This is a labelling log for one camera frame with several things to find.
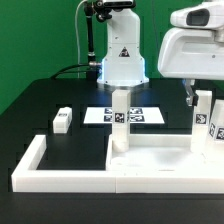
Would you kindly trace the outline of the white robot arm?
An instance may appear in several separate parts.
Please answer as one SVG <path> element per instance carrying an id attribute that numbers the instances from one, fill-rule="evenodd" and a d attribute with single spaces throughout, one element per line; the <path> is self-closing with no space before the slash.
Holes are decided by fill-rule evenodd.
<path id="1" fill-rule="evenodd" d="M 95 4 L 108 34 L 100 84 L 134 87 L 148 81 L 140 54 L 140 19 L 132 11 L 134 6 L 134 0 L 98 0 Z M 224 80 L 224 0 L 204 0 L 177 10 L 170 23 L 173 28 L 163 38 L 158 71 L 164 77 L 182 79 L 187 104 L 194 106 L 198 101 L 192 90 L 196 79 Z"/>

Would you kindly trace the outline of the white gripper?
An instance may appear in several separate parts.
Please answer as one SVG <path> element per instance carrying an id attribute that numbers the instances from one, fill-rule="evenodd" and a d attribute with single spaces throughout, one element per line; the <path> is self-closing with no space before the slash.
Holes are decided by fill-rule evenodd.
<path id="1" fill-rule="evenodd" d="M 164 77 L 185 78 L 188 106 L 198 104 L 192 79 L 224 80 L 224 1 L 174 11 L 158 58 Z"/>

